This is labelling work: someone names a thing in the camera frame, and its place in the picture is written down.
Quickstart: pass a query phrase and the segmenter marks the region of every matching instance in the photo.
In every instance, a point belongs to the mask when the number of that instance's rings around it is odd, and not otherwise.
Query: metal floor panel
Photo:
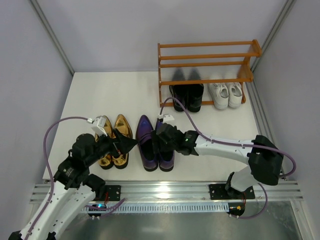
[[[263,202],[247,203],[245,216]],[[227,213],[115,214],[91,220],[79,214],[60,240],[301,240],[290,202],[270,202],[251,220]]]

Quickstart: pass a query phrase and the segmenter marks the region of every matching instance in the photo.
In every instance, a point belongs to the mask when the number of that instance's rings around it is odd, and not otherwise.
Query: purple iridescent loafer
[[[155,129],[157,130],[162,125],[162,121],[159,119],[156,120]],[[157,154],[157,158],[159,161],[159,168],[164,172],[170,172],[174,169],[175,163],[175,151],[160,151]]]
[[[135,139],[138,141],[143,167],[148,172],[158,168],[158,160],[154,153],[151,137],[151,131],[153,130],[149,118],[142,115],[136,129]]]

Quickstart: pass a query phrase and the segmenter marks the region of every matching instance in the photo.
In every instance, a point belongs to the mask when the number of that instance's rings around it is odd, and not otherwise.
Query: black mounting bracket
[[[225,189],[226,184],[218,183],[218,184],[210,184],[209,185],[209,193],[211,200],[232,200],[231,196],[229,196],[228,192]],[[255,192],[254,188],[248,187],[245,191],[245,198],[246,199],[255,199]]]
[[[108,193],[108,202],[112,201],[120,201],[121,199],[121,186],[120,185],[105,185],[104,194],[100,197],[97,198],[95,201],[105,201],[106,199],[106,194]]]

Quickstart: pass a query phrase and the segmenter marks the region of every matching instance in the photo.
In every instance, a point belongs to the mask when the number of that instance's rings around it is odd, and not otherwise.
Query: shoelace
[[[241,89],[241,84],[239,82],[234,82],[233,84],[235,87],[239,87]]]
[[[226,88],[225,85],[223,85],[222,83],[214,83],[214,85],[216,86],[217,94],[220,94],[222,90]]]

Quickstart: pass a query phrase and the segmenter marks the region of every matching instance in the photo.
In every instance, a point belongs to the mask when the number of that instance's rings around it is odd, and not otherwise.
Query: black leather shoe
[[[201,76],[196,68],[191,69],[188,80],[201,80]],[[188,86],[187,108],[190,112],[197,113],[201,108],[205,88],[203,84],[191,84]]]
[[[181,68],[174,70],[172,75],[172,81],[185,81],[185,75]],[[188,98],[188,85],[170,85],[170,93],[172,97],[178,99],[182,105],[187,108],[187,98]],[[173,101],[173,107],[176,111],[182,112],[183,109],[176,101]]]

